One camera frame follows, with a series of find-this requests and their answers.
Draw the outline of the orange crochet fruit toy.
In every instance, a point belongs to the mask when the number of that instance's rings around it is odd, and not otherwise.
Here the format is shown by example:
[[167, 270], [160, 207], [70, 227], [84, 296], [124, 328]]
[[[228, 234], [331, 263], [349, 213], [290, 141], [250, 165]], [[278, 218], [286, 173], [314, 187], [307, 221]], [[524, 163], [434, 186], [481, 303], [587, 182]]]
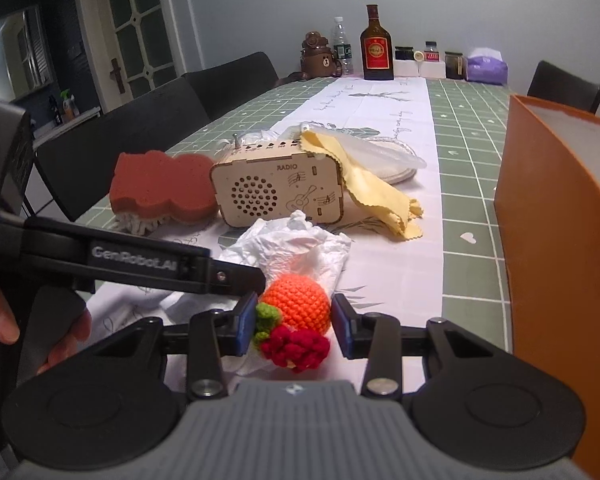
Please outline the orange crochet fruit toy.
[[283, 274], [259, 299], [253, 345], [278, 367], [297, 374], [317, 370], [330, 352], [330, 312], [332, 304], [316, 281]]

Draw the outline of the white tissue paper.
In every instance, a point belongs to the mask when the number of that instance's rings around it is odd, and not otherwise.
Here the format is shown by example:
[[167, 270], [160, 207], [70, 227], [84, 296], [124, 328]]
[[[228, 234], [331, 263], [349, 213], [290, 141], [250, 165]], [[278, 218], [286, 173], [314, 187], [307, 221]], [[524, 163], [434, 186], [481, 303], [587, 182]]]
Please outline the white tissue paper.
[[[290, 217], [272, 221], [257, 221], [233, 245], [222, 251], [220, 259], [230, 263], [248, 264], [263, 271], [265, 290], [272, 281], [283, 274], [305, 275], [316, 281], [330, 295], [335, 291], [347, 262], [352, 240], [344, 234], [332, 234], [314, 226], [306, 216], [297, 211]], [[245, 356], [226, 356], [222, 359], [224, 370], [230, 378], [272, 378], [300, 380], [320, 378], [335, 359], [335, 337], [326, 334], [330, 352], [317, 370], [294, 373], [263, 359], [253, 345]]]

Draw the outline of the yellow cleaning cloth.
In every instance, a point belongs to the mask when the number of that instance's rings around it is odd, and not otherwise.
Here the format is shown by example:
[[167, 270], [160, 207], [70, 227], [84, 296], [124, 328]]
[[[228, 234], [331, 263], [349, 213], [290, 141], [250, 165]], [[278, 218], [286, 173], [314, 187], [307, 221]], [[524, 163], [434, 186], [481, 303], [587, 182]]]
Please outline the yellow cleaning cloth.
[[395, 236], [402, 240], [416, 240], [424, 235], [415, 222], [424, 214], [419, 201], [363, 167], [347, 154], [334, 136], [309, 129], [300, 134], [300, 144], [305, 152], [329, 155], [335, 159], [352, 200], [380, 220]]

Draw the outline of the red brown sponge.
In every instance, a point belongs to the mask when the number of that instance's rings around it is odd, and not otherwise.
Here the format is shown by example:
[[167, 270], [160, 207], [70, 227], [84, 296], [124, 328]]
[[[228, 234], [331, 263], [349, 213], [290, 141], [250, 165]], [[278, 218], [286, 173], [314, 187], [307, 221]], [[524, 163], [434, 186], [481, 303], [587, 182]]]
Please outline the red brown sponge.
[[166, 222], [193, 224], [214, 216], [212, 166], [213, 160], [201, 154], [121, 154], [109, 190], [117, 228], [146, 235]]

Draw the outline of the cream round fabric mat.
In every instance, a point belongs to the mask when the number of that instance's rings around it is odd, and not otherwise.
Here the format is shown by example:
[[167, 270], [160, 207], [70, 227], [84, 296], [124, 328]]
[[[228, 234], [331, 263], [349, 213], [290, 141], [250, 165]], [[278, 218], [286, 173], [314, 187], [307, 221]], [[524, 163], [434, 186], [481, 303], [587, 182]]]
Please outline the cream round fabric mat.
[[410, 180], [426, 169], [425, 159], [402, 141], [380, 136], [369, 128], [335, 128], [319, 122], [302, 122], [301, 133], [319, 133], [337, 140], [350, 159], [389, 184]]

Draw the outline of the orange cardboard box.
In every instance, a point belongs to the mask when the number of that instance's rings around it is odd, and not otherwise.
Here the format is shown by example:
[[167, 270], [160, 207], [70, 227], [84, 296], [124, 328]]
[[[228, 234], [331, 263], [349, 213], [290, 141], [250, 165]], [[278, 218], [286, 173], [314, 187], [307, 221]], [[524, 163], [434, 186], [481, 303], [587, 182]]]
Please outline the orange cardboard box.
[[600, 117], [511, 96], [494, 208], [514, 352], [580, 396], [573, 459], [600, 479]]

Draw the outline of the clear plastic bundle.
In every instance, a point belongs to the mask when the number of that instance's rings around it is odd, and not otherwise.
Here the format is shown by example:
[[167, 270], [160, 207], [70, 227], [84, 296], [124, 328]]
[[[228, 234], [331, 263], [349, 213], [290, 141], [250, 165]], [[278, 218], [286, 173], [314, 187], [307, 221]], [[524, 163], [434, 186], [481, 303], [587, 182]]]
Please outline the clear plastic bundle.
[[275, 130], [252, 130], [241, 133], [232, 133], [228, 138], [216, 141], [214, 152], [219, 155], [224, 152], [234, 150], [235, 148], [244, 148], [247, 145], [269, 144], [278, 141], [294, 141], [300, 136], [300, 127], [291, 126], [282, 132]]

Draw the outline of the white sideboard cabinet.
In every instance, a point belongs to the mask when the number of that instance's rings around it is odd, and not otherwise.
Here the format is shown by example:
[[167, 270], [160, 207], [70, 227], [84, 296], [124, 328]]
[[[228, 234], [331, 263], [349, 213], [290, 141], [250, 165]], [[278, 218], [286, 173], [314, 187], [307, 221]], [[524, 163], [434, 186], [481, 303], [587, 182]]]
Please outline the white sideboard cabinet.
[[[96, 106], [79, 114], [77, 118], [71, 119], [70, 122], [61, 126], [55, 126], [52, 122], [49, 122], [33, 133], [33, 147], [37, 150], [41, 145], [55, 140], [58, 136], [62, 136], [72, 129], [78, 128], [84, 122], [89, 122], [101, 114], [102, 109]], [[37, 216], [38, 214], [57, 220], [67, 219], [57, 205], [56, 200], [53, 199], [50, 189], [38, 172], [38, 168], [33, 166], [26, 186], [26, 192], [24, 192], [24, 202], [21, 207], [20, 216], [28, 218], [30, 216]]]

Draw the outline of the black chair far left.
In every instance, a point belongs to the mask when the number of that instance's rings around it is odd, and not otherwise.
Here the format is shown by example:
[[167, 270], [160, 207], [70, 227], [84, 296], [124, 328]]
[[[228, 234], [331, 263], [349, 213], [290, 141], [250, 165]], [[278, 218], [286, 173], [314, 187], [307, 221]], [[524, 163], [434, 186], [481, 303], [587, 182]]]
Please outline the black chair far left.
[[276, 70], [264, 52], [182, 75], [213, 122], [275, 87]]

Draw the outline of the glass panel door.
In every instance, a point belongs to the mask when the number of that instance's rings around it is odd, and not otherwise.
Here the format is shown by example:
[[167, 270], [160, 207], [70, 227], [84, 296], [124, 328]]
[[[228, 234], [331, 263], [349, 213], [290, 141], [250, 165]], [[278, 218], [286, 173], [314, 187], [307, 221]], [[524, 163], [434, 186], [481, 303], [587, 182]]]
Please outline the glass panel door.
[[105, 113], [178, 76], [164, 0], [76, 0], [100, 107]]

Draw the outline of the brown bear figurine jar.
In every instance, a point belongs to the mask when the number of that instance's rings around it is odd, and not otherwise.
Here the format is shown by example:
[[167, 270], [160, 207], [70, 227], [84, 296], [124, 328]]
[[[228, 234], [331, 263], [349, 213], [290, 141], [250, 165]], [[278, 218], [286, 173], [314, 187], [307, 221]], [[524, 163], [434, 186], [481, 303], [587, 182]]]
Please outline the brown bear figurine jar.
[[341, 77], [342, 64], [319, 32], [307, 32], [302, 41], [300, 70], [276, 80], [276, 87], [295, 81], [322, 77]]

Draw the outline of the clear plastic water bottle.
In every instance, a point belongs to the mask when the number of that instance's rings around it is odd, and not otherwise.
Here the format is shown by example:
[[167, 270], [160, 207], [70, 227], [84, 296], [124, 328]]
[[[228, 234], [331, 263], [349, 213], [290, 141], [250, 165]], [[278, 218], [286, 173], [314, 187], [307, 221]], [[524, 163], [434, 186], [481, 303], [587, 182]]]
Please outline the clear plastic water bottle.
[[343, 75], [353, 75], [354, 66], [352, 61], [352, 47], [346, 31], [344, 30], [343, 18], [341, 16], [334, 17], [332, 47], [335, 50], [336, 57], [341, 63]]

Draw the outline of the purple tissue box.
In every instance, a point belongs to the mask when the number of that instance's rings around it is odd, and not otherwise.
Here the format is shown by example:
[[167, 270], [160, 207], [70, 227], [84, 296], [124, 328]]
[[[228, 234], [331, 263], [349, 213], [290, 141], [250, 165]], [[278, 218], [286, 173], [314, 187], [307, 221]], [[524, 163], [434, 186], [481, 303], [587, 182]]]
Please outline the purple tissue box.
[[475, 48], [466, 58], [466, 79], [480, 84], [506, 86], [508, 65], [500, 51], [491, 48]]

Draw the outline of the brown liquor bottle red label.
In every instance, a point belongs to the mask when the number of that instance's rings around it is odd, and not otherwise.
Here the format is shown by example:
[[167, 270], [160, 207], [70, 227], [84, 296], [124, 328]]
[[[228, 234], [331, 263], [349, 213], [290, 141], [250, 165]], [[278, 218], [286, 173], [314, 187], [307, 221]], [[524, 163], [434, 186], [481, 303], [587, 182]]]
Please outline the brown liquor bottle red label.
[[366, 80], [393, 80], [391, 35], [381, 26], [377, 4], [366, 6], [368, 25], [362, 32], [363, 76]]

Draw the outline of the black chair right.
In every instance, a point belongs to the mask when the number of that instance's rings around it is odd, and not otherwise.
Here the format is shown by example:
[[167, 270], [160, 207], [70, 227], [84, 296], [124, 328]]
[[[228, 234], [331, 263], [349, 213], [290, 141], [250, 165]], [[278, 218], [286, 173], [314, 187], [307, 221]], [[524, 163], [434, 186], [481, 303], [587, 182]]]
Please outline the black chair right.
[[552, 63], [540, 61], [527, 96], [596, 114], [600, 107], [600, 84], [570, 74]]

